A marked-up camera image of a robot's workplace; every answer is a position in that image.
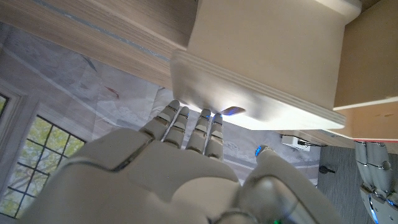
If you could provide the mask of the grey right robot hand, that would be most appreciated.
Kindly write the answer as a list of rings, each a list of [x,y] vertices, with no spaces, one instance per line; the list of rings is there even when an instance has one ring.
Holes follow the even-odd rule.
[[[340,223],[330,201],[271,148],[244,182],[223,161],[223,118],[171,101],[61,162],[19,223]]]

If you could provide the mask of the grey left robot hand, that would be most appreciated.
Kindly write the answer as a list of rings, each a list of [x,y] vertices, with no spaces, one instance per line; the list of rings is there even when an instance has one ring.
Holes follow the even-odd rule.
[[[355,160],[363,180],[359,191],[373,223],[397,224],[397,179],[382,142],[355,142]]]

